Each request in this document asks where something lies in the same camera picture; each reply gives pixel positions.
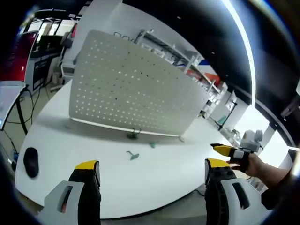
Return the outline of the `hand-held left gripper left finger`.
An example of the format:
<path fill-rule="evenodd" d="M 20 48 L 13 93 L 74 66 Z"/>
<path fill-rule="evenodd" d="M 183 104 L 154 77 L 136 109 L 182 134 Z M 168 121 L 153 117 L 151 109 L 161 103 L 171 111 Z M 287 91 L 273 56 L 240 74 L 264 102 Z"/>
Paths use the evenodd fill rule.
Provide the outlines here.
<path fill-rule="evenodd" d="M 99 161 L 78 164 L 68 180 L 61 181 L 46 197 L 38 219 L 43 225 L 99 225 Z"/>

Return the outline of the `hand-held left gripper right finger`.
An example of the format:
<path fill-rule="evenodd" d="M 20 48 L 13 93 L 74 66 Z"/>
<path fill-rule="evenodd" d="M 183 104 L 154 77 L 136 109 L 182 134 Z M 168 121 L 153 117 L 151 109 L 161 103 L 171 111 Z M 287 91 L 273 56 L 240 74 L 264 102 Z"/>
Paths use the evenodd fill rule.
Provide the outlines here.
<path fill-rule="evenodd" d="M 205 159 L 205 186 L 206 224 L 260 225 L 266 219 L 261 194 L 225 161 Z"/>

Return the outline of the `person's right hand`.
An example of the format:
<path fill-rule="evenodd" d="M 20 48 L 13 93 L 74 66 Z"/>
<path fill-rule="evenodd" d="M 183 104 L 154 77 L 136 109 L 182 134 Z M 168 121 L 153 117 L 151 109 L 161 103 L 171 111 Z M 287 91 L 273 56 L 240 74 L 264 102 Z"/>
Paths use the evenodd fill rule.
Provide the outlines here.
<path fill-rule="evenodd" d="M 233 170 L 243 172 L 250 177 L 261 177 L 261 175 L 267 168 L 267 164 L 264 163 L 256 154 L 253 153 L 249 154 L 247 161 L 248 165 L 244 172 L 242 171 L 241 162 L 237 159 L 231 159 L 227 161 L 227 163 Z"/>

